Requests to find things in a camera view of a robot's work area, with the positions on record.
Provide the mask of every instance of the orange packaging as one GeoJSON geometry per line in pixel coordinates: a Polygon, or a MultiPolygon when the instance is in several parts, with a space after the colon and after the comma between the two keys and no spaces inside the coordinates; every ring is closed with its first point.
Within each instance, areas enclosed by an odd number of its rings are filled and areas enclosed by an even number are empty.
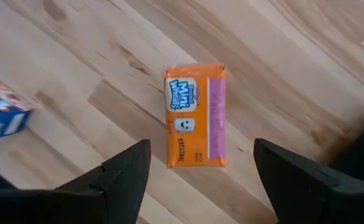
{"type": "Polygon", "coordinates": [[[225,166],[224,65],[165,69],[167,167],[225,166]]]}

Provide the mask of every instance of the blue cereal box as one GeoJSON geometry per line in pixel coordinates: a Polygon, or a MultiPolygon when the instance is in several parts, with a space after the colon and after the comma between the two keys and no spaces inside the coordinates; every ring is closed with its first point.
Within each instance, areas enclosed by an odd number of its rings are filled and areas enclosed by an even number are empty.
{"type": "Polygon", "coordinates": [[[24,129],[31,105],[0,81],[0,138],[24,129]]]}

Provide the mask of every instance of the wooden floor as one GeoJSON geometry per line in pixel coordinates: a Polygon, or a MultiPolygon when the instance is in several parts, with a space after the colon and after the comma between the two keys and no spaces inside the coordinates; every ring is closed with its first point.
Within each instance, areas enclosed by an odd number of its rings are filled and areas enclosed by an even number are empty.
{"type": "Polygon", "coordinates": [[[152,141],[139,224],[276,223],[266,138],[326,161],[364,128],[364,0],[4,0],[0,79],[37,111],[0,174],[54,188],[152,141]],[[162,69],[227,67],[227,165],[167,170],[162,69]]]}

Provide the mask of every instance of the pink label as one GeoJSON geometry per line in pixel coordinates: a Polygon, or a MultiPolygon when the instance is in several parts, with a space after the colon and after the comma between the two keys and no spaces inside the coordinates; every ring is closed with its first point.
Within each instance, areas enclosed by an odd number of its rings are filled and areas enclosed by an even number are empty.
{"type": "Polygon", "coordinates": [[[209,153],[210,159],[226,158],[226,79],[209,79],[209,153]]]}

